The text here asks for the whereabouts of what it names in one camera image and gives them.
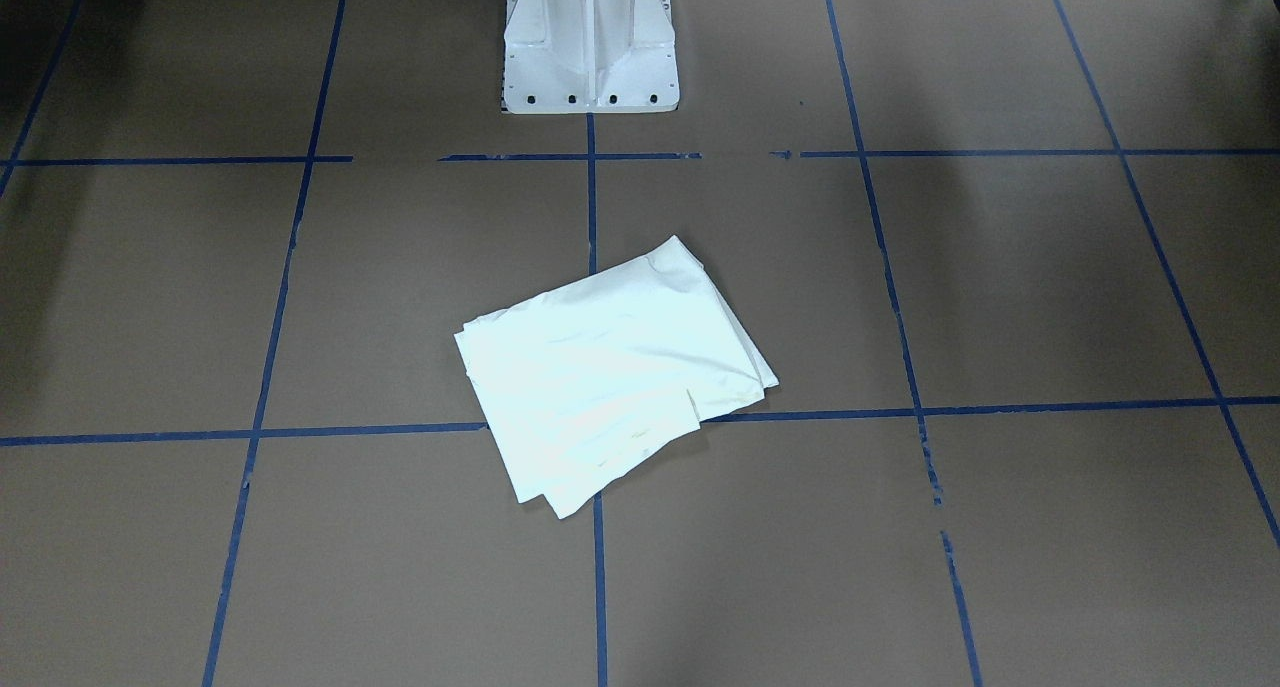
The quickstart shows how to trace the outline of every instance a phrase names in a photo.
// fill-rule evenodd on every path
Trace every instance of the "white fabric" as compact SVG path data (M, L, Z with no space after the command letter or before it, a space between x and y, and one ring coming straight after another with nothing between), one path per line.
M778 379L676 237L454 335L521 503L568 517Z

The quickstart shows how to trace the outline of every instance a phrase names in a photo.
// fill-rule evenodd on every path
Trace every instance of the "blue grid line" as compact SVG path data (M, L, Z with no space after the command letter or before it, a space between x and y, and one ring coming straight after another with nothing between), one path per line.
M603 151L590 148L585 154L452 154L436 162L586 162L586 160L649 160L649 159L703 159L700 151Z
M27 107L27 118L23 119L22 130L18 132L18 139L14 141L13 151L9 152L9 164L5 164L4 175L0 175L0 196L4 196L5 187L9 187L15 162L18 162L18 155L22 154L23 146L27 145L27 137L31 136L31 127L36 123L36 113L40 110L40 104L45 100L50 82L54 81L54 72L58 70L58 63L63 58L63 52L72 36L72 28L76 26L76 18L79 17L83 5L84 0L72 0L72 9L67 14L67 22L63 26L61 33L58 36L58 43L52 56L49 59L49 67L45 67L45 73L40 77L36 96L32 97L31 105Z
M188 164L306 164L355 162L355 155L305 154L264 155L264 157L90 157L90 159L18 159L14 168L137 168L137 166L188 166Z
M942 531L942 551L947 555L947 572L951 574L951 592L956 600L956 615L960 618L960 632L964 633L964 650L969 656L969 674L973 678L973 687L982 687L982 668L978 665L978 649L973 642L973 628L969 626L969 606L964 599L964 587L960 585L960 573L956 571L956 551L951 545L951 537L946 528Z
M329 55L325 59L324 77L320 81L320 96L316 100L315 119L311 125L311 141L307 146L307 162L302 170L302 186L298 187L298 203L293 214L293 226L289 232L289 246L284 252L284 267L280 272L280 290L276 296L275 315L271 321L271 336L266 348L266 359L262 365L262 385L257 397L257 409L253 415L255 432L261 431L262 420L266 415L266 400L271 390L271 372L275 367L275 353L280 344L280 328L284 322L284 307L289 294L289 271L293 264L293 251L298 244L298 226L302 225L302 216L307 203L307 191L311 186L311 175L315 171L316 147L320 143L320 127L324 123L324 107L329 95L329 81L333 77L333 63L338 54L338 36L342 35L342 17L346 12L347 0L338 0L334 14L333 32L329 36ZM209 637L209 655L205 659L205 673L202 687L212 687L214 673L218 669L218 652L221 649L223 628L227 623L227 609L230 601L232 582L236 577L236 560L239 555L239 541L244 527L244 516L248 509L248 495L253 467L257 462L257 446L261 438L255 436L248 441L244 454L244 470L241 478L239 496L236 503L236 518L232 522L232 535L227 546L227 564L223 568L223 583L218 596L218 609L214 614L214 626Z
M586 272L598 272L595 230L595 114L586 113ZM604 586L604 491L591 496L591 531L595 544L595 682L609 684L609 631Z
M1111 116L1107 114L1106 104L1102 102L1102 93L1098 91L1097 82L1093 81L1093 72L1089 69L1089 64L1084 59L1084 52L1080 49L1079 41L1075 40L1075 31L1071 28L1071 22L1066 17L1066 9L1062 6L1062 0L1053 0L1053 6L1057 9L1057 17L1062 22L1062 28L1066 31L1066 37L1071 43L1071 50L1075 52L1075 59L1080 63L1080 70L1084 72L1084 81L1088 82L1089 93L1093 95L1093 102L1097 104L1098 114L1102 116L1102 123L1107 128L1107 134L1111 136L1111 145L1115 146L1116 154L1120 157L1120 166L1124 168L1125 180L1129 182L1129 191L1133 192L1134 205L1137 205L1138 214L1142 216L1143 226L1147 228L1147 235L1151 237L1152 249L1156 251L1156 257L1160 260L1160 267L1165 271L1165 280L1169 281L1169 289L1174 296L1174 301L1178 303L1179 312L1183 315L1183 322L1187 324L1187 331L1192 339L1192 344L1196 345L1196 353L1199 356L1201 367L1204 370L1204 377L1207 377L1210 386L1212 388L1216 404L1222 413L1222 421L1226 422L1226 429L1231 434L1231 441L1235 444L1235 452L1240 458L1240 463L1244 464L1244 472L1248 473L1249 482L1253 486L1253 495L1257 496L1258 507L1262 509L1262 516L1266 518L1267 526L1271 528L1271 539L1275 541L1276 548L1280 548L1280 525L1276 523L1275 510L1271 509L1271 503L1267 500L1266 490L1263 490L1262 481L1258 478L1257 470L1253 467L1253 459L1249 458L1249 452L1247 446L1244 446L1244 440L1242 440L1240 431L1235 426L1235 420L1231 417L1231 408L1226 397L1222 395L1222 388L1217 381L1216 374L1213 374L1213 366L1210 363L1208 353L1204 351L1204 344L1196 328L1196 321L1192 319L1190 310L1187 307L1187 299L1183 298L1183 290L1178 285L1178 278L1174 274L1174 267L1169 262L1164 246L1161 246L1160 235L1156 233L1156 223L1152 221L1151 212L1147 210L1147 202L1142 198L1142 191L1138 189L1138 180L1133 175L1133 168L1129 166L1129 157L1126 157L1125 151L1120 148L1120 137L1116 136L1115 125L1112 125Z
M1280 406L1280 395L1226 397L1230 406ZM1212 397L1170 400L1089 400L1089 403L1030 403L995 406L924 406L925 417L965 415L1033 415L1044 412L1107 412L1107 409L1187 409L1217 406ZM808 412L748 412L722 415L705 422L817 422L852 420L900 420L915 417L915 409L809 409ZM82 432L82 435L20 435L0 438L0 446L109 445L124 441L279 440L279 438L342 438L366 435L422 435L422 432L476 432L485 422L338 423L321 427L187 429L173 432Z
M879 217L879 205L876 198L876 186L872 182L872 168L867 160L867 145L863 143L863 128L858 119L858 104L854 102L854 84L849 77L849 64L845 61L845 42L840 38L840 26L836 22L836 4L827 1L827 20L831 22L831 37L835 41L836 61L840 63L840 77L845 83L845 100L849 104L849 120L854 130L854 143L858 146L858 160L863 171L863 186L867 189L867 202L872 214L872 225L876 228L876 244L881 251L881 260L884 264L884 287L888 292L890 307L893 310L893 319L897 321L897 336L902 348L902 365L906 370L906 383L911 390L911 406L915 411L915 426L920 434L920 450L924 453L924 467L928 470L929 485L933 487L933 504L942 505L942 485L938 482L937 470L933 467L933 453L929 449L929 431L924 422L924 411L920 404L920 388L915 381L915 367L911 365L911 348L906 339L906 324L902 321L902 308L897 299L897 287L893 283L893 267L888 258L888 244L884 241L884 228Z
M771 151L790 159L791 150ZM805 150L800 159L928 159L928 157L1274 157L1280 148L869 148Z

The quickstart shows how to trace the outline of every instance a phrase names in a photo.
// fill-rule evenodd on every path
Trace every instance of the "blue grid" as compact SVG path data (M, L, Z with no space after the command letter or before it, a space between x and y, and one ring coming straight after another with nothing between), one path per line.
M232 536L228 545L227 564L224 568L221 591L219 595L218 609L215 614L215 620L210 636L209 654L206 658L205 673L202 684L205 687L211 687L214 683L214 675L216 670L218 654L221 642L221 633L225 626L227 609L230 599L232 583L236 572L236 560L239 549L239 539L248 508L248 496L251 489L251 477L256 462L257 449L261 440L273 440L274 438L328 438L328 436L367 436L367 435L417 435L417 432L472 432L480 431L480 429L488 429L484 422L458 422L458 423L376 423L376 426L332 426L332 427L293 427L293 429L266 429L262 426L264 416L266 412L266 403L270 391L271 374L275 363L275 353L279 347L280 328L284 319L284 310L289 290L289 272L292 269L292 258L294 249L297 248L297 235L298 226L302 223L303 212L306 209L307 193L310 191L311 175L314 173L315 164L320 162L352 162L353 155L324 155L317 154L317 145L320 139L320 130L324 123L324 110L326 96L329 91L330 78L333 75L334 59L337 58L337 50L339 43L339 35L342 31L343 12L347 0L338 0L337 12L333 22L333 32L329 41L329 52L324 67L324 77L320 86L320 95L316 101L315 118L311 129L311 139L307 147L307 154L298 155L246 155L246 157L172 157L172 159L20 159L23 146L26 145L27 137L31 132L32 123L35 122L36 114L44 102L47 87L54 77L58 64L64 54L68 40L72 35L73 26L79 15L81 8L84 0L73 0L67 22L58 37L58 43L50 58L49 67L45 69L41 77L40 84L37 86L36 95L32 97L32 104L29 105L22 130L19 132L15 143L13 145L13 151L9 154L9 159L4 160L4 173L0 177L0 196L4 196L4 191L13 178L13 173L18 168L136 168L136 166L214 166L214 164L246 164L246 166L252 166L252 164L288 164L297 162L303 164L302 182L298 189L297 205L294 209L293 226L289 235L289 244L285 249L283 271L280 276L280 285L275 304L275 313L271 324L271 335L268 344L266 359L262 367L261 386L259 393L259 399L256 404L256 411L253 415L253 422L251 429L207 429L207 431L173 431L173 432L87 432L86 435L42 435L42 436L8 436L0 438L0 446L54 446L54 445L74 445L74 444L123 444L124 441L210 441L210 440L247 440L248 446L246 452L243 476L239 490L239 499L237 501L236 516L233 519ZM942 507L942 486L933 468L932 454L928 444L928 417L943 417L943 415L1029 415L1029 413L1061 413L1061 412L1100 412L1101 409L1189 409L1189 408L1217 408L1228 431L1230 432L1233 444L1235 445L1239 459L1248 473L1251 485L1253 486L1254 495L1263 517L1271 528L1271 535L1277 546L1280 546L1280 527L1277 527L1276 518L1271 505L1267 500L1266 491L1263 490L1261 481L1254 470L1251 455L1248 454L1247 446L1244 445L1239 429L1236 429L1235 421L1231 415L1231 408L1234 406L1280 406L1280 395L1253 395L1253 397L1230 397L1225 395L1220 383L1217 381L1216 372L1213 372L1212 365L1210 363L1207 351L1202 344L1199 333L1197 331L1194 319L1192 317L1190 310L1185 303L1176 276L1166 258L1165 251L1161 246L1158 233L1156 232L1155 223L1152 221L1151 214L1146 207L1142 191L1133 177L1133 170L1129 166L1129 157L1244 157L1244 155L1280 155L1280 148L1124 148L1120 145L1120 139L1116 136L1116 130L1108 116L1106 105L1103 104L1102 96L1097 90L1097 84L1093 81L1088 63L1084 59L1083 50L1075 40L1074 29L1066 14L1066 9L1061 4L1061 0L1052 0L1055 9L1062 22L1065 35L1068 36L1071 49L1075 54L1076 61L1085 77L1089 91L1093 96L1094 104L1097 105L1098 114L1102 118L1102 123L1106 127L1107 134L1111 139L1111 148L1033 148L1033 150L1019 150L1019 148L988 148L988 150L869 150L864 145L860 122L858 118L858 107L854 99L852 82L850 78L850 72L847 63L845 61L844 43L840 36L840 27L836 20L836 4L835 0L826 0L826 6L828 12L828 22L831 27L831 36L833 40L835 54L837 67L841 73L841 78L845 87L845 99L849 107L850 127L854 136L855 150L823 150L823 151L799 151L799 154L792 154L791 150L772 151L774 157L778 159L856 159L859 161L860 173L863 177L864 187L867 191L867 198L870 210L870 217L876 232L876 241L878 248L881 249L881 257L884 269L884 281L887 297L890 299L890 307L895 313L899 339L902 352L902 363L905 377L911 394L911 406L909 408L890 408L890 409L814 409L813 412L767 412L767 413L740 413L740 415L724 415L713 420L712 422L790 422L790 421L856 421L856 420L913 420L916 423L922 453L925 463L925 470L931 486L933 487L933 501L937 507ZM588 272L598 272L598 249L596 249L596 162L600 160L685 160L685 159L703 159L700 154L677 154L677 151L671 151L671 154L596 154L595 151L595 118L593 114L586 116L586 145L588 148L585 154L452 154L447 157L440 159L440 162L585 162L588 168L588 230L590 241L590 251L588 260ZM879 209L876 197L876 187L872 180L872 171L869 166L869 160L872 159L982 159L982 157L1080 157L1080 155L1092 155L1092 157L1098 157L1098 155L1114 155L1120 160L1121 168L1124 169L1125 178L1129 184L1129 189L1134 198L1134 205L1142 217L1143 225L1151 239L1151 244L1156 251L1162 272L1169 283L1169 289L1171 290L1174 299L1176 301L1179 312L1183 317L1185 328L1188 330L1188 336L1198 354L1199 362L1204 371L1206 380L1211 386L1213 397L1206 397L1206 399L1170 399L1170 400L1080 400L1080 403L1029 403L1029 404L995 404L995 406L924 406L920 399L919 386L915 380L915 372L911 362L910 345L908 339L906 324L902 319L897 290L893 281L892 264L890 258L890 251L887 242L884 241L883 226L879 217ZM594 558L595 558L595 614L596 614L596 674L598 683L603 687L608 683L608 636L605 624L605 541L604 541L604 499L602 494L598 494L593 499L593 523L594 523ZM943 554L947 564L947 571L951 577L952 591L956 601L957 617L960 619L960 627L963 631L964 645L966 655L969 659L970 673L973 683L975 687L982 687L982 672L979 668L978 650L975 646L970 620L969 610L964 597L964 587L960 581L960 574L956 567L955 546L950 535L946 531L941 532L941 541L943 548Z

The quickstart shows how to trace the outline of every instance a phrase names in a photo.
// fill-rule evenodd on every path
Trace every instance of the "white plastic part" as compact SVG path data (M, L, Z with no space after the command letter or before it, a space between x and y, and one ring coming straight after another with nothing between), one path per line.
M507 0L508 113L668 113L680 104L671 0Z

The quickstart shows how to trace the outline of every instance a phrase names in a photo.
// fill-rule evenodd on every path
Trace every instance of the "grid square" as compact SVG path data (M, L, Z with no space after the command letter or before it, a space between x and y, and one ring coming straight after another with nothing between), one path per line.
M781 381L748 412L911 404L856 164L600 162L596 191L602 269L669 235L705 264Z
M1231 415L1271 509L1280 509L1280 406L1235 406Z
M604 503L612 684L969 684L910 420L710 423Z
M1125 148L1280 148L1271 0L1062 5Z
M929 426L988 682L1275 683L1276 546L1216 409Z
M680 109L599 116L609 127L600 150L849 148L849 105L823 0L672 0L671 9Z
M0 432L248 427L300 173L18 169L0 203Z
M316 166L269 426L483 420L463 322L586 276L581 162Z
M200 683L243 462L243 441L0 450L0 683Z
M1110 148L1052 0L833 0L867 148Z
M74 0L0 0L0 154L9 159Z
M1280 159L1130 159L1222 390L1280 394Z
M488 432L265 441L218 683L591 683L591 554Z
M507 0L347 0L321 151L581 154L580 114L502 113Z
M1119 160L872 170L925 404L1211 397Z
M306 154L337 0L86 0L23 159Z

